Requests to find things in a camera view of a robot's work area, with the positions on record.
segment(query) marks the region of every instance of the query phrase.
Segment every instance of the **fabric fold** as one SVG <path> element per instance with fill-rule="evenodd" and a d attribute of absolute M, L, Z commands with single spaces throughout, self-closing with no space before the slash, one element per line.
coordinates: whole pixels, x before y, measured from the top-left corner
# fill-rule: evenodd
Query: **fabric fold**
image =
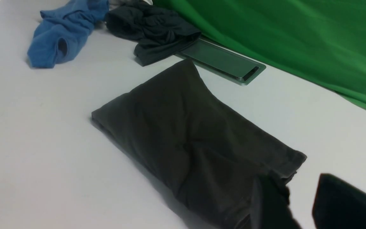
<path fill-rule="evenodd" d="M 285 186 L 306 159 L 220 102 L 188 59 L 92 118 L 177 200 L 222 229 L 250 226 L 257 177 L 274 174 Z"/>

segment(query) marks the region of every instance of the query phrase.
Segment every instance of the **folded black cloth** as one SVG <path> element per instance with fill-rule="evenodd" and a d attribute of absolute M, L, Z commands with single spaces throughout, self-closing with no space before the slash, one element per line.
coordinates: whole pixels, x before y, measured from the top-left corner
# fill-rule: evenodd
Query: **folded black cloth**
<path fill-rule="evenodd" d="M 250 227 L 256 177 L 275 174 L 284 185 L 306 159 L 220 102 L 190 60 L 92 117 L 188 209 L 223 229 Z"/>
<path fill-rule="evenodd" d="M 142 66 L 189 47 L 201 32 L 177 12 L 132 1 L 109 11 L 106 27 L 115 36 L 139 41 L 134 54 Z"/>
<path fill-rule="evenodd" d="M 321 174 L 313 206 L 317 229 L 366 229 L 366 193 L 331 174 Z"/>

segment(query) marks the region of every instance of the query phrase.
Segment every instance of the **black fabric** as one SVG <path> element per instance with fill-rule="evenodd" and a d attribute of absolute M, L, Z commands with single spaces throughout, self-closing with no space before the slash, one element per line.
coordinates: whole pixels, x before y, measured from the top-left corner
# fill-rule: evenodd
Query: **black fabric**
<path fill-rule="evenodd" d="M 289 209 L 289 189 L 276 176 L 259 175 L 254 180 L 251 229 L 301 229 Z"/>
<path fill-rule="evenodd" d="M 289 181 L 306 159 L 216 99 L 190 60 L 92 117 L 188 209 L 223 229 L 250 227 L 258 175 Z"/>
<path fill-rule="evenodd" d="M 176 54 L 201 35 L 175 11 L 144 1 L 133 1 L 109 11 L 105 22 L 113 35 L 139 41 L 134 54 L 142 66 Z"/>
<path fill-rule="evenodd" d="M 317 229 L 366 229 L 366 193 L 331 174 L 322 174 L 313 218 Z"/>

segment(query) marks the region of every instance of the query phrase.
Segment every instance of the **black object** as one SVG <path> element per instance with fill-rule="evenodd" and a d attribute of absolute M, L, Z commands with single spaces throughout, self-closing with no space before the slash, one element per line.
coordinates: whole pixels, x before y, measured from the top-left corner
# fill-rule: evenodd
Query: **black object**
<path fill-rule="evenodd" d="M 321 174 L 313 218 L 317 229 L 366 229 L 366 193 L 331 174 Z"/>
<path fill-rule="evenodd" d="M 176 54 L 201 35 L 177 12 L 144 1 L 132 1 L 109 11 L 105 22 L 113 35 L 139 41 L 134 54 L 142 66 Z"/>
<path fill-rule="evenodd" d="M 289 209 L 289 189 L 275 174 L 254 180 L 250 227 L 244 229 L 301 229 Z"/>
<path fill-rule="evenodd" d="M 92 113 L 188 209 L 224 229 L 250 226 L 253 182 L 288 182 L 306 155 L 216 99 L 189 59 Z"/>

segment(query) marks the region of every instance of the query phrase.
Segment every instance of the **cloth pile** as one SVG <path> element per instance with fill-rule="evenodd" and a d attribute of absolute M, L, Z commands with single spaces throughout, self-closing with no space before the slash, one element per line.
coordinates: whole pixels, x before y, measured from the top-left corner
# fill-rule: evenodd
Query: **cloth pile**
<path fill-rule="evenodd" d="M 108 30 L 138 41 L 134 54 L 142 66 L 160 61 L 195 43 L 201 32 L 172 10 L 151 0 L 70 0 L 55 10 L 42 10 L 28 50 L 35 68 L 53 68 L 73 60 L 86 44 L 94 25 L 105 20 Z"/>

